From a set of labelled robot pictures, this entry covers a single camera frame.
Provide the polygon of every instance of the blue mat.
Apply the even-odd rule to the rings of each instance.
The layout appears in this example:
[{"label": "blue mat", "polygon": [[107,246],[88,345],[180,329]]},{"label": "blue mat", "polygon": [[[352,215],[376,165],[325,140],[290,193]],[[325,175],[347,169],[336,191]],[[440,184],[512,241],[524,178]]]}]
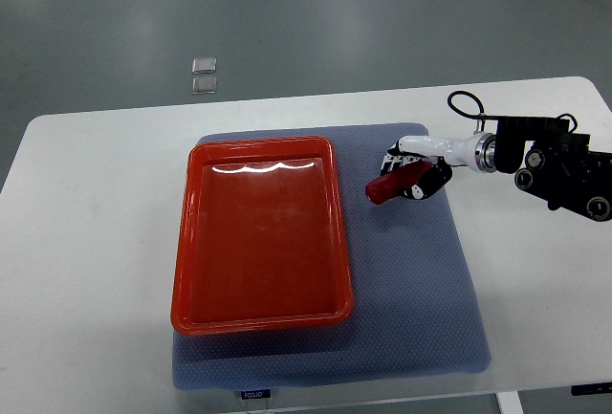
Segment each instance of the blue mat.
[{"label": "blue mat", "polygon": [[304,135],[336,148],[355,311],[333,327],[175,333],[175,386],[251,390],[484,371],[491,355],[444,190],[378,207],[364,194],[386,149],[404,135],[426,135],[422,125],[240,132],[200,142]]}]

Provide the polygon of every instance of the robotic arm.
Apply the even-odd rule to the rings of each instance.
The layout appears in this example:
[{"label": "robotic arm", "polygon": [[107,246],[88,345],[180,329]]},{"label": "robotic arm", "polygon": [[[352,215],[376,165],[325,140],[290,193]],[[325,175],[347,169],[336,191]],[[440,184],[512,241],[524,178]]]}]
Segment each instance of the robotic arm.
[{"label": "robotic arm", "polygon": [[[472,98],[480,113],[469,115],[454,106],[459,95]],[[365,189],[374,204],[397,196],[426,199],[450,180],[453,166],[466,165],[480,173],[514,174],[516,187],[547,201],[550,210],[564,207],[594,221],[612,219],[612,154],[589,151],[590,136],[574,133],[578,124],[572,115],[487,116],[482,102],[464,91],[450,94],[448,106],[477,120],[477,132],[465,140],[399,139],[384,155],[381,176]],[[497,121],[495,134],[484,132],[486,120]],[[521,168],[526,142],[533,144]]]}]

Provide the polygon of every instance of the white table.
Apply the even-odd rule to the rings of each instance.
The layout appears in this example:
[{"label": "white table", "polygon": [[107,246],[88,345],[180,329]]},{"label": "white table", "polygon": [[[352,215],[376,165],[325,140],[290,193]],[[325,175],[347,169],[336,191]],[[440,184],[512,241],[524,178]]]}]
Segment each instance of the white table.
[{"label": "white table", "polygon": [[[2,411],[244,410],[235,393],[172,386],[168,317],[191,147],[216,132],[397,121],[467,137],[475,122],[446,105],[459,88],[479,96],[489,114],[571,112],[592,135],[592,150],[612,151],[612,114],[579,77],[32,121],[0,194]],[[447,193],[491,366],[478,375],[284,388],[269,408],[612,380],[612,223],[548,211],[500,173],[458,169]]]}]

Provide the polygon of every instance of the mat label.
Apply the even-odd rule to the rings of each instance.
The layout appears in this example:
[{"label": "mat label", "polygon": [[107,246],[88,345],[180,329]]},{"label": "mat label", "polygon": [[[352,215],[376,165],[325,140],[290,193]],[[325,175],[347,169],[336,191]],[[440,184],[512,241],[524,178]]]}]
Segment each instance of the mat label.
[{"label": "mat label", "polygon": [[240,392],[240,396],[243,400],[258,400],[260,398],[270,398],[270,389],[265,390],[249,390],[246,392]]}]

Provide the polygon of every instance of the orange plastic tray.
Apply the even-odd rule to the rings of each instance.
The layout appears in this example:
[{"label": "orange plastic tray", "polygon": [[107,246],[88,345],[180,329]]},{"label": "orange plastic tray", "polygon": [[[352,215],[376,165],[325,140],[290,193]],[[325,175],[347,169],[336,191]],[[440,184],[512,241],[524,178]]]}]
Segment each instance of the orange plastic tray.
[{"label": "orange plastic tray", "polygon": [[192,336],[332,325],[352,311],[332,144],[300,137],[196,146],[174,328]]}]

